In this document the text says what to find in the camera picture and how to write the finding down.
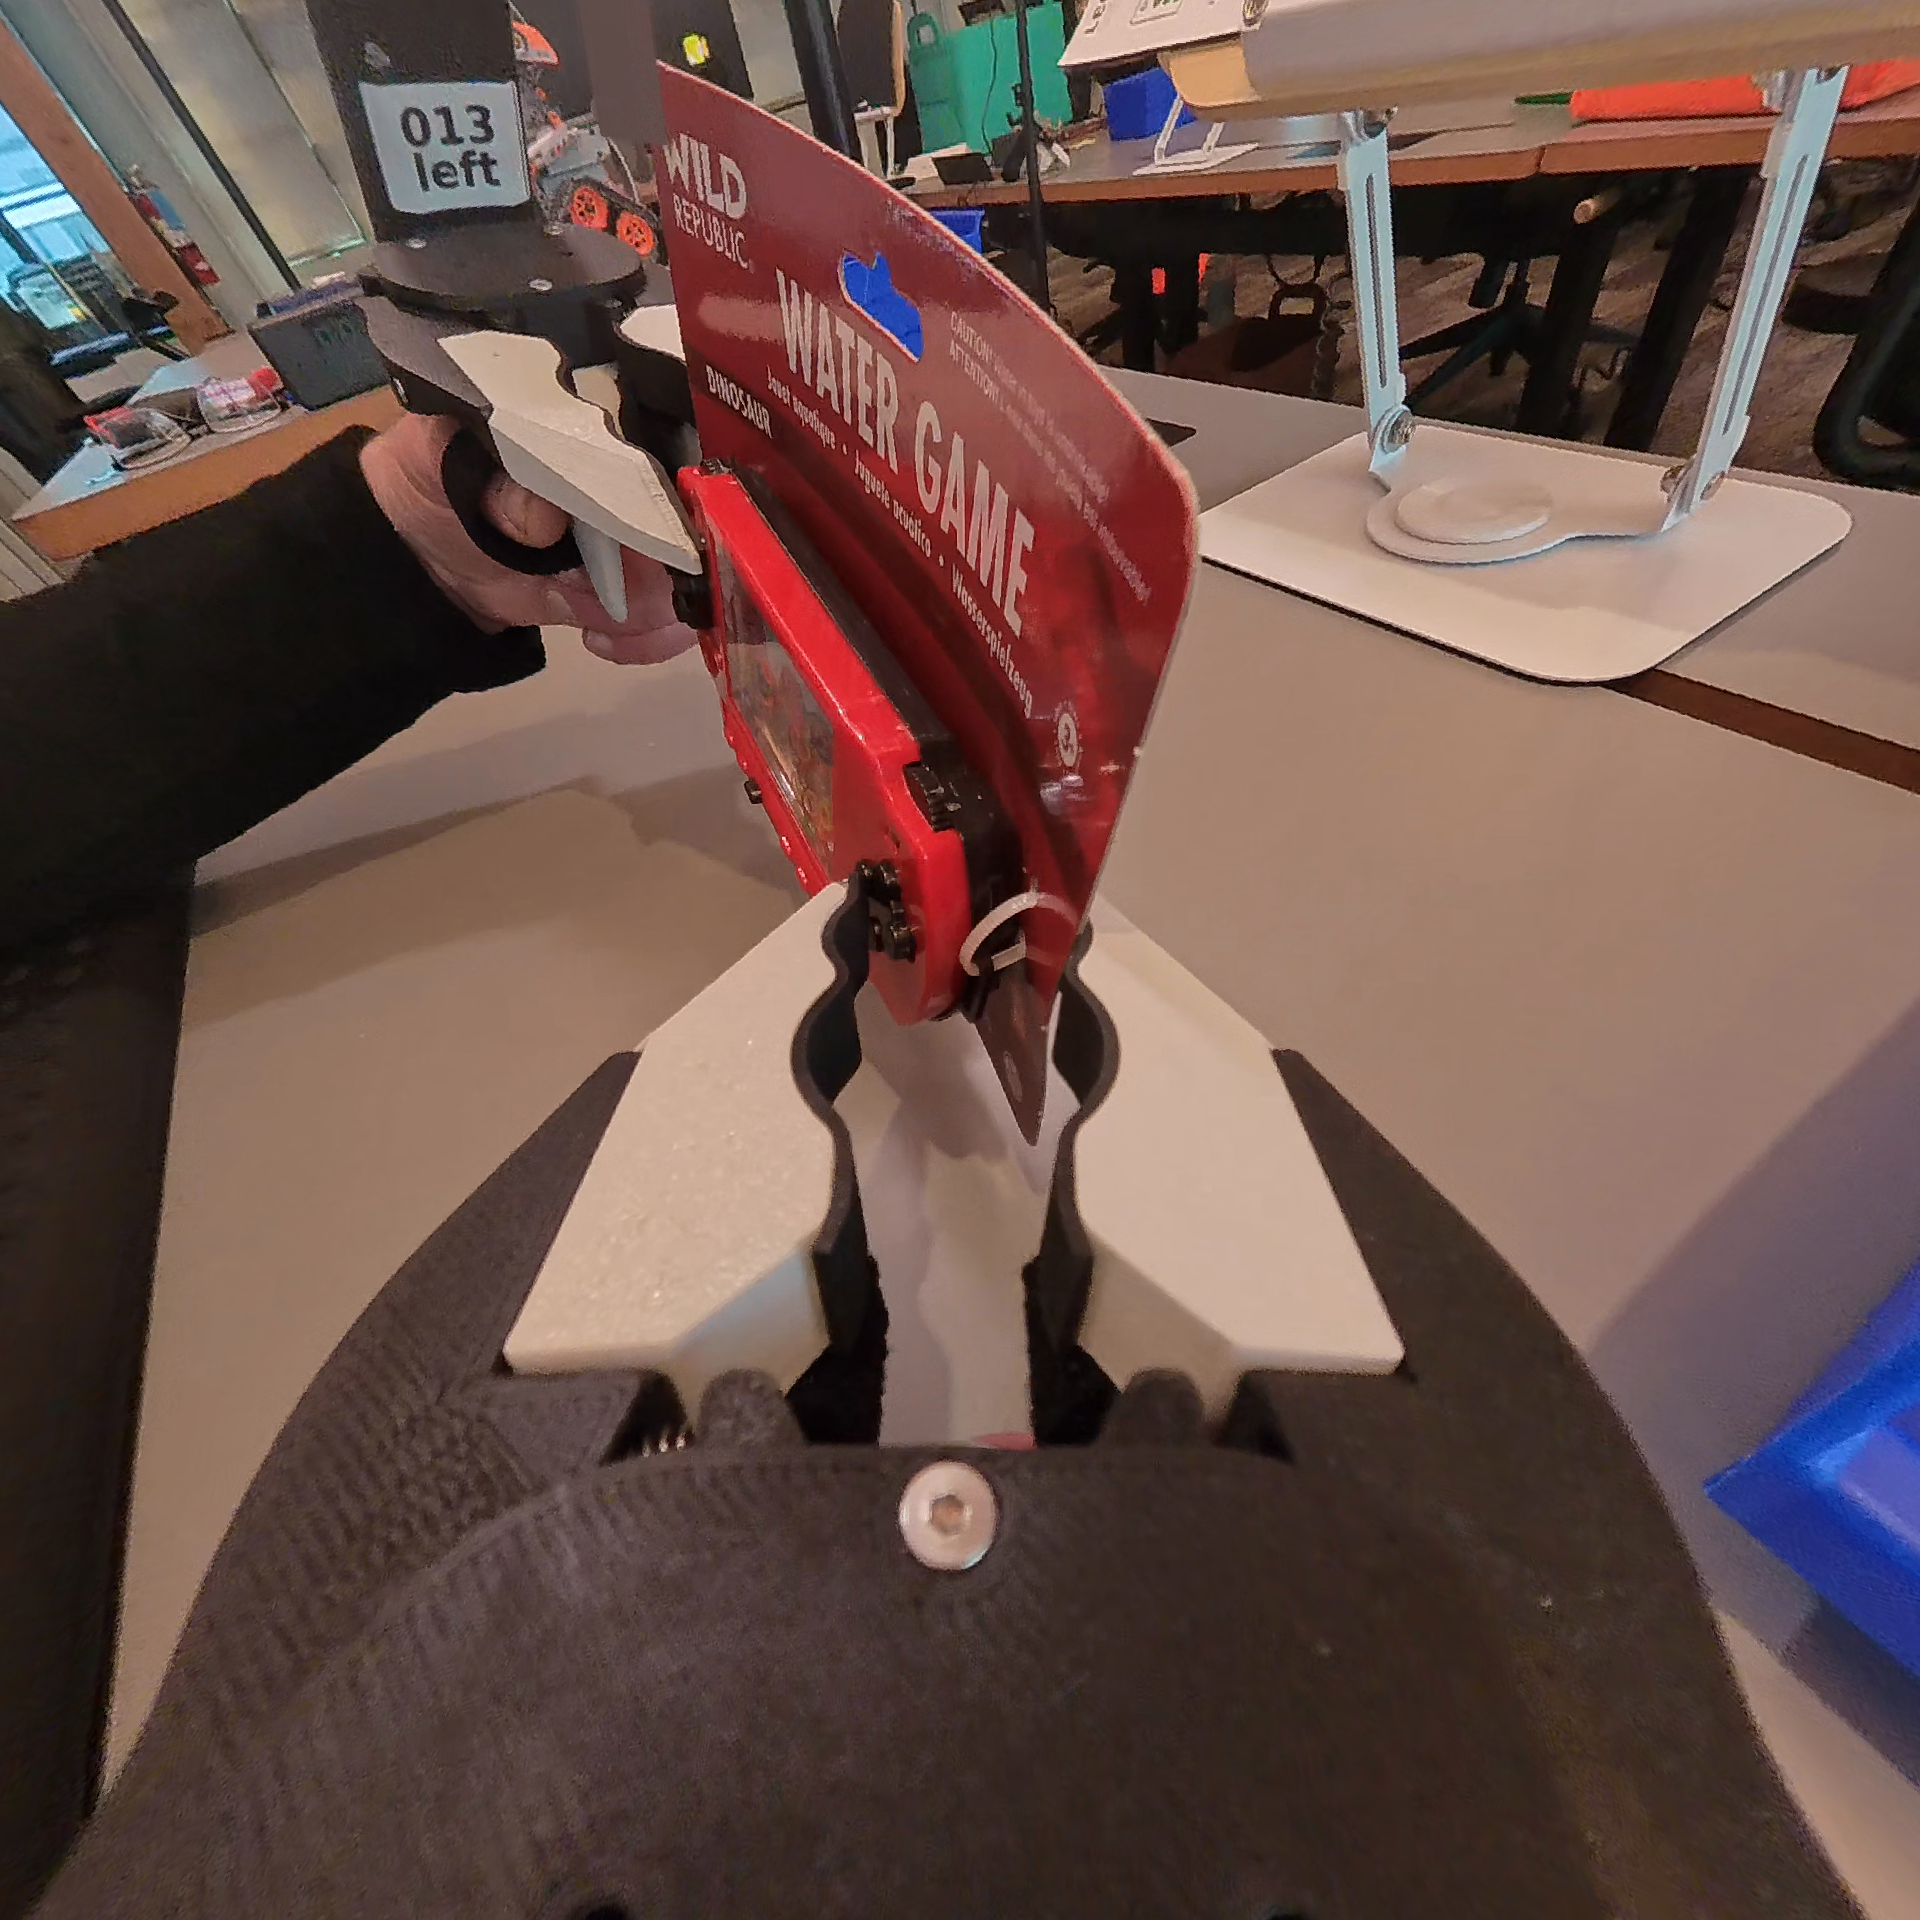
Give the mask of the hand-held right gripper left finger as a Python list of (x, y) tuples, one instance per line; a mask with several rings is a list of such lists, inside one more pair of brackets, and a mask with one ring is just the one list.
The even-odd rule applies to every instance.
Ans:
[(878, 1437), (878, 1263), (838, 1097), (864, 1063), (868, 904), (833, 881), (644, 1043), (503, 1341), (519, 1375), (731, 1370), (819, 1442)]

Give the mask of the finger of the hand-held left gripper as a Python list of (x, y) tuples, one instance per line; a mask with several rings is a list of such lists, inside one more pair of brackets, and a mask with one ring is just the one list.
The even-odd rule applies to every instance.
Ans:
[(706, 569), (664, 469), (624, 441), (603, 406), (570, 391), (556, 345), (528, 333), (470, 330), (446, 333), (442, 350), (483, 398), (508, 477), (570, 518), (591, 577), (626, 577), (629, 554), (683, 574)]
[(580, 301), (569, 325), (563, 387), (664, 472), (691, 468), (693, 393), (676, 306), (644, 301), (622, 313), (615, 301)]

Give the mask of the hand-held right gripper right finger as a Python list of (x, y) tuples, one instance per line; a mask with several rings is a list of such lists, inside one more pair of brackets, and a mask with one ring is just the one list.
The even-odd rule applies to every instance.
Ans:
[(1219, 1426), (1248, 1375), (1405, 1361), (1278, 1051), (1137, 924), (1081, 935), (1053, 1066), (1074, 1106), (1026, 1263), (1038, 1444), (1088, 1442), (1141, 1372)]

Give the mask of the red handheld toy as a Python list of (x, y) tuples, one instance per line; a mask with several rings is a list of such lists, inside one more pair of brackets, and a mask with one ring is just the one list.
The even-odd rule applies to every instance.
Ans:
[(664, 66), (657, 151), (726, 740), (902, 1026), (974, 1021), (1022, 1135), (1196, 569), (1186, 472), (982, 251)]

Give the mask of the person's left forearm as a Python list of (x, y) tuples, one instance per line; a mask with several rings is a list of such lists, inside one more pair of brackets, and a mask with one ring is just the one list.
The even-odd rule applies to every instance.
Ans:
[(544, 664), (485, 632), (363, 475), (369, 428), (5, 603), (5, 953), (183, 874), (446, 697)]

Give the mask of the person's left hand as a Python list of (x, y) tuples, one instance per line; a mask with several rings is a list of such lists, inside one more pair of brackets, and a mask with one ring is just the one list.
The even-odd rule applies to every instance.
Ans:
[(696, 631), (673, 608), (672, 572), (626, 547), (617, 548), (624, 614), (605, 603), (587, 568), (534, 574), (490, 556), (446, 494), (446, 447), (457, 441), (463, 441), (457, 422), (403, 414), (363, 447), (361, 463), (398, 536), (485, 632), (570, 627), (587, 651), (624, 665), (659, 664), (696, 646)]

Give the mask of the orange black toy robot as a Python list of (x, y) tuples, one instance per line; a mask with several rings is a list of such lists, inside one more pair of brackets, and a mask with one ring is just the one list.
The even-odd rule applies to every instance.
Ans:
[(585, 40), (562, 5), (508, 5), (526, 164), (550, 227), (570, 226), (666, 258), (659, 208), (592, 108)]

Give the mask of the black storage crate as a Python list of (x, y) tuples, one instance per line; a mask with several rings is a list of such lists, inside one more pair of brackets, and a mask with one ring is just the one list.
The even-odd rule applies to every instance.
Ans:
[(363, 293), (351, 283), (261, 301), (250, 335), (300, 409), (322, 412), (392, 387), (371, 345)]

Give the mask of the black pole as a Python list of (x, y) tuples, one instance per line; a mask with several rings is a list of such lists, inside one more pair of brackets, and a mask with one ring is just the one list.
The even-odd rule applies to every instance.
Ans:
[(816, 139), (830, 151), (860, 161), (860, 133), (838, 40), (835, 5), (785, 0), (783, 11)]

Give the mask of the green tote bag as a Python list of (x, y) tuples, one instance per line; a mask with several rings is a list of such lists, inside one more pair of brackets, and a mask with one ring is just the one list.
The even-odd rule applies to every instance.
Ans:
[[(1038, 116), (1068, 124), (1076, 113), (1059, 66), (1068, 43), (1063, 5), (1026, 5), (1026, 39)], [(985, 151), (1020, 116), (1022, 57), (1011, 11), (991, 11), (954, 30), (946, 30), (935, 11), (911, 11), (906, 59), (924, 151)]]

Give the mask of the black tripod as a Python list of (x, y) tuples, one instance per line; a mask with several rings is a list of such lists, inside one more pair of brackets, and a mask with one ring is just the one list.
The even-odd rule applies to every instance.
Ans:
[(1040, 184), (1040, 120), (1038, 120), (1038, 85), (1035, 85), (1035, 64), (1034, 64), (1034, 47), (1026, 24), (1029, 3), (1009, 3), (1009, 11), (1016, 22), (1016, 47), (1020, 47), (1020, 85), (1016, 85), (1016, 104), (1020, 104), (1020, 157), (1022, 157), (1022, 180), (1026, 187), (1026, 251), (1031, 255), (1031, 297), (1035, 306), (1044, 311), (1049, 321), (1057, 321), (1057, 311), (1053, 305), (1050, 293), (1050, 264), (1049, 264), (1049, 238), (1045, 238), (1045, 196)]

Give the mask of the small white stand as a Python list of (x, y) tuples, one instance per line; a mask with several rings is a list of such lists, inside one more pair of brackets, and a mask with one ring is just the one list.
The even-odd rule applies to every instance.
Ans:
[(1150, 156), (1137, 168), (1137, 180), (1171, 180), (1214, 173), (1262, 148), (1258, 139), (1225, 139), (1225, 122), (1206, 122), (1196, 139), (1186, 133), (1201, 122), (1174, 103), (1171, 116), (1153, 142)]

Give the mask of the printed paper sheet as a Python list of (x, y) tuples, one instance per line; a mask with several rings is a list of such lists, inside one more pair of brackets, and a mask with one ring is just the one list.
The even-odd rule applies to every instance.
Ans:
[(1110, 72), (1168, 49), (1236, 40), (1267, 9), (1268, 3), (1076, 3), (1057, 64), (1069, 73)]

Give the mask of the blue plastic bin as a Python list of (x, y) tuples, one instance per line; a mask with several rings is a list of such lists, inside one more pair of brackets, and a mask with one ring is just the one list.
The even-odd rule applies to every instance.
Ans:
[(1788, 1413), (1705, 1480), (1714, 1506), (1919, 1672), (1919, 1271)]

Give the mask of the orange plastic bin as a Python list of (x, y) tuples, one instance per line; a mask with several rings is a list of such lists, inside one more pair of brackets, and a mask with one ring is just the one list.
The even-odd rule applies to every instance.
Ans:
[[(1855, 61), (1849, 66), (1838, 108), (1868, 108), (1914, 89), (1919, 89), (1919, 59)], [(1769, 97), (1753, 76), (1625, 84), (1570, 94), (1570, 116), (1577, 124), (1765, 116), (1767, 113)]]

